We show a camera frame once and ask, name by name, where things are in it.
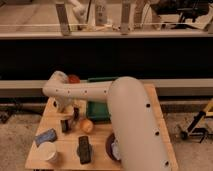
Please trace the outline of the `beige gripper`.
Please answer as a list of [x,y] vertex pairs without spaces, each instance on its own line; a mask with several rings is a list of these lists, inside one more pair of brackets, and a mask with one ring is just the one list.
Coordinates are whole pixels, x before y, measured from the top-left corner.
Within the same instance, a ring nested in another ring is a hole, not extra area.
[[[74,101],[71,98],[65,98],[65,97],[55,97],[54,102],[56,104],[56,109],[58,113],[65,113],[67,108],[74,104]],[[74,107],[72,127],[75,126],[76,122],[79,119],[79,115],[80,115],[79,111],[80,111],[79,108]]]

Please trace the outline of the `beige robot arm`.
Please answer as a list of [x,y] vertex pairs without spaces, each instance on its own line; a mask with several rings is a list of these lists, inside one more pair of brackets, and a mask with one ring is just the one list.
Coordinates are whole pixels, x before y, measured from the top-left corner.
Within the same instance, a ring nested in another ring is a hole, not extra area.
[[42,91],[56,99],[58,109],[70,99],[106,103],[123,171],[171,171],[151,101],[138,79],[69,84],[65,73],[55,71]]

